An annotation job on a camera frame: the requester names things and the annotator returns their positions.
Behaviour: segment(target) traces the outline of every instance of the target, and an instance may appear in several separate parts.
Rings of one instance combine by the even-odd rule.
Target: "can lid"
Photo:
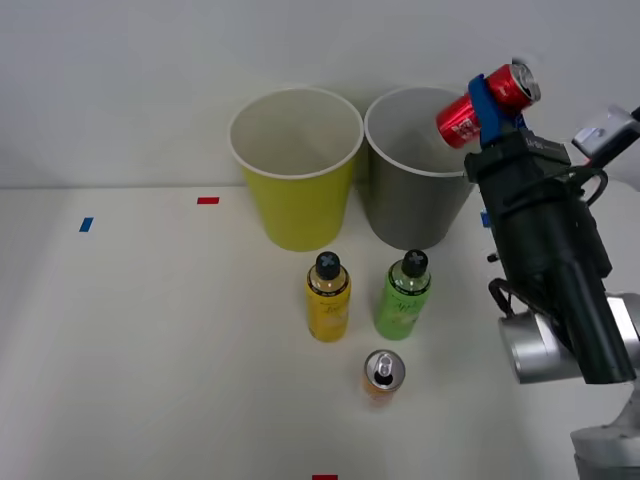
[[[404,362],[391,350],[373,352],[367,357],[364,369],[369,382],[381,390],[389,391],[400,388],[406,373]]]
[[[540,97],[542,96],[540,93],[540,86],[533,77],[533,73],[531,73],[529,67],[524,63],[515,63],[509,65],[509,68],[511,69],[511,75],[516,80],[516,83],[518,84],[518,87],[520,87],[520,90],[522,90],[522,93],[524,93],[532,103],[540,100]]]
[[[322,252],[316,258],[316,272],[322,280],[333,280],[340,275],[340,259],[333,252]]]
[[[419,278],[427,271],[429,258],[422,250],[409,250],[402,259],[402,273],[410,278]]]

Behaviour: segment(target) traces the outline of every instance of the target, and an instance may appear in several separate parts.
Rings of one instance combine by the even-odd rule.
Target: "pull tab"
[[[389,355],[383,355],[378,359],[376,363],[376,373],[382,377],[388,377],[391,375],[391,367],[393,366],[393,360]]]

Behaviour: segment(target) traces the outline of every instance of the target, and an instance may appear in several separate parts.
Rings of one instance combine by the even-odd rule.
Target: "yellow bottle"
[[[340,340],[349,320],[351,279],[333,252],[318,255],[307,274],[309,331],[321,342]]]

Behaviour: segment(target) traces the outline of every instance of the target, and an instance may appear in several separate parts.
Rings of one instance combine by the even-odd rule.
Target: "green bottle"
[[[389,340],[407,338],[429,297],[429,259],[421,250],[409,250],[389,269],[378,305],[375,325]]]

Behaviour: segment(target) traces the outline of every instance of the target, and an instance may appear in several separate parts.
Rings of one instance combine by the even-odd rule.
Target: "soda can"
[[[397,353],[376,350],[364,362],[363,386],[376,407],[387,405],[402,386],[406,369]]]
[[[529,67],[506,64],[487,77],[489,91],[504,112],[515,117],[540,100],[540,87]],[[480,134],[480,122],[466,93],[436,116],[438,131],[447,144],[461,148]]]

